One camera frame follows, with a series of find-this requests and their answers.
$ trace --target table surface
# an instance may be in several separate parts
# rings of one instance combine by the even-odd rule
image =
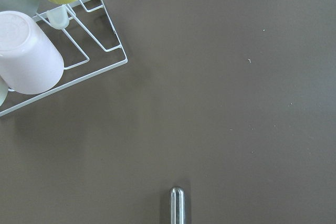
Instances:
[[[104,1],[129,63],[0,118],[1,223],[336,222],[336,0]]]

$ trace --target white cup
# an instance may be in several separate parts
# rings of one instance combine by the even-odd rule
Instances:
[[[4,103],[8,94],[8,86],[5,81],[0,77],[0,106]]]
[[[63,70],[61,54],[32,18],[0,12],[0,76],[10,88],[22,94],[45,92]]]

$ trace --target metal rod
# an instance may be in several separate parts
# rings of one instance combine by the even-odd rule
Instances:
[[[79,18],[77,18],[75,15],[73,15],[73,13],[69,10],[69,8],[66,6],[65,7],[68,11],[68,13],[74,18],[74,20],[86,31],[86,33],[98,44],[98,46],[100,46],[101,49],[103,49],[105,52],[110,52],[115,50],[116,48],[120,48],[120,46],[117,47],[112,47],[112,48],[108,48],[106,49],[102,43],[100,43],[100,41],[95,37],[95,35],[93,35],[92,32],[90,32],[90,30],[82,23],[82,21],[79,20]]]
[[[170,190],[170,223],[185,224],[185,198],[181,187]]]
[[[68,9],[67,8],[67,11],[68,12],[73,12],[72,8],[71,9]],[[47,21],[45,18],[42,17],[42,15],[36,13],[36,15],[41,19],[43,20],[46,24],[48,24],[49,26],[52,27],[52,25],[50,24],[49,21]],[[71,68],[74,68],[74,67],[77,67],[79,65],[82,65],[86,62],[88,62],[90,60],[89,56],[83,51],[83,49],[77,44],[77,42],[73,39],[73,37],[65,30],[65,29],[62,29],[63,33],[70,39],[70,41],[74,44],[75,47],[77,47],[77,49],[82,53],[82,55],[84,55],[84,57],[86,58],[86,60],[83,60],[81,62],[78,62],[76,64],[73,64],[71,66],[67,66],[67,67],[64,67],[64,70],[68,70],[68,69],[71,69]]]
[[[94,7],[94,8],[91,8],[91,9],[87,9],[86,6],[85,6],[85,4],[83,3],[82,0],[78,0],[78,1],[80,2],[81,6],[83,7],[83,9],[84,9],[87,13],[92,13],[92,12],[94,12],[94,11],[100,9],[100,8],[104,8],[103,5],[99,5],[99,6],[97,6],[97,7]]]

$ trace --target wire rack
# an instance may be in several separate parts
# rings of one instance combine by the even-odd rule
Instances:
[[[68,59],[69,57],[73,57],[73,55],[65,55],[62,54],[65,62],[74,62],[74,63],[70,63],[67,66],[64,67],[64,76],[62,77],[62,79],[60,80],[60,82],[52,89],[38,94],[38,95],[24,95],[24,94],[19,94],[17,92],[15,92],[12,89],[8,89],[8,95],[6,98],[6,101],[0,106],[0,116],[3,116],[5,114],[8,114],[9,112],[12,112],[14,110],[17,110],[19,108],[22,108],[23,106],[26,106],[32,102],[35,102],[37,100],[40,100],[48,95],[51,95],[53,93],[56,93],[62,89],[65,89],[69,86],[75,85],[76,83],[79,83],[81,81],[87,80],[93,76],[96,76],[98,74],[101,74],[103,72],[106,72],[108,70],[111,70],[113,68],[116,68],[118,66],[121,66],[125,63],[128,62],[127,59],[127,55],[125,53],[124,47],[121,43],[121,40],[118,36],[118,33],[113,25],[113,22],[106,10],[105,4],[103,2],[103,0],[76,0],[75,2],[72,2],[70,4],[65,5],[67,14],[68,14],[68,18],[69,20],[74,20],[75,25],[77,25],[77,27],[82,28],[83,31],[85,31],[85,33],[89,36],[89,38],[91,39],[91,43],[92,44],[96,44],[98,45],[99,49],[103,50],[103,52],[108,53],[109,56],[111,56],[112,52],[116,52],[116,51],[120,51],[121,52],[121,56],[120,53],[118,54],[119,56],[117,57],[117,60],[114,60],[113,62],[111,62],[111,60],[106,61],[106,60],[102,60],[102,57],[92,57],[92,59],[90,59],[90,57],[87,55],[87,53],[85,53],[85,50],[83,49],[83,46],[80,46],[78,44],[78,42],[76,42],[76,40],[74,39],[74,37],[70,34],[69,29],[62,29],[61,31],[63,32],[63,34],[69,39],[69,41],[75,46],[75,48],[78,50],[79,54],[82,55],[82,59],[74,62],[74,59]],[[90,29],[87,27],[87,25],[85,25],[80,18],[78,17],[77,14],[77,10],[80,10],[81,12],[84,13],[94,13],[94,12],[98,12],[103,10],[104,15],[106,16],[108,23],[110,25],[110,28],[112,29],[113,33],[111,37],[113,37],[113,35],[115,36],[115,38],[111,38],[111,40],[115,40],[115,44],[112,47],[108,47],[106,48],[101,41],[97,38],[97,36],[95,36]],[[51,27],[50,22],[48,21],[47,18],[47,12],[43,12],[43,13],[36,13],[36,16],[33,17],[33,20],[40,26],[42,27],[43,25],[47,25]],[[102,64],[97,64],[97,66],[99,66],[99,68],[91,68],[91,69],[84,69],[83,65],[87,64],[89,61],[102,61]]]

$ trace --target chrome handle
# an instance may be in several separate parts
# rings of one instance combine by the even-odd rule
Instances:
[[[181,187],[170,190],[170,223],[185,224],[185,198]]]

